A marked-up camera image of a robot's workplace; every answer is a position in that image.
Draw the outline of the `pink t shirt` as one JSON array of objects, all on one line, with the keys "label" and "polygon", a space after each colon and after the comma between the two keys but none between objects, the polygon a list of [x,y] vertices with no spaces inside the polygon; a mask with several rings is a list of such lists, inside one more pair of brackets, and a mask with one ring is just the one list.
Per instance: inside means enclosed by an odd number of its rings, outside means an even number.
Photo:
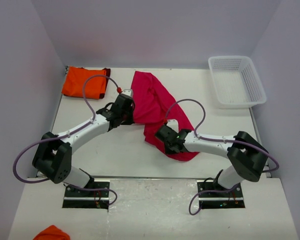
[{"label": "pink t shirt", "polygon": [[[144,141],[165,154],[164,143],[155,137],[155,133],[163,125],[167,110],[176,102],[175,98],[149,72],[135,71],[131,89],[133,90],[133,100],[135,102],[133,111],[134,122],[144,125]],[[169,111],[168,117],[178,121],[179,129],[194,130],[193,125],[179,105],[175,105]],[[196,157],[198,152],[181,152],[165,155],[177,161],[188,162]]]}]

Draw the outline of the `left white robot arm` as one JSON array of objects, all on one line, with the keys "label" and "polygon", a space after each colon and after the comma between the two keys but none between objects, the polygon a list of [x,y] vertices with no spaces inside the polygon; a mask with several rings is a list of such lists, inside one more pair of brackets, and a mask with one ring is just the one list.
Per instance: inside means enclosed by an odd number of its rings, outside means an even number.
[{"label": "left white robot arm", "polygon": [[93,193],[92,177],[82,169],[72,166],[72,155],[95,137],[120,125],[131,125],[135,103],[133,91],[123,90],[111,107],[103,107],[78,126],[55,135],[47,132],[32,160],[32,165],[55,184],[65,183],[76,187],[78,193],[87,197]]}]

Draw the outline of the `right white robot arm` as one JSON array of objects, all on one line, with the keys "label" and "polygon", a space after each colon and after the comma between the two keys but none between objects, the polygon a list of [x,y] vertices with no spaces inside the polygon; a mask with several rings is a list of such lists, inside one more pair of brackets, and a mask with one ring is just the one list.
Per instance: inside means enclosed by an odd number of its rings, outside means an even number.
[{"label": "right white robot arm", "polygon": [[220,197],[243,181],[258,182],[268,159],[268,152],[244,131],[229,139],[224,136],[213,139],[190,129],[176,132],[164,124],[155,137],[163,143],[166,154],[207,153],[229,159],[231,165],[221,170],[213,181],[212,189]]}]

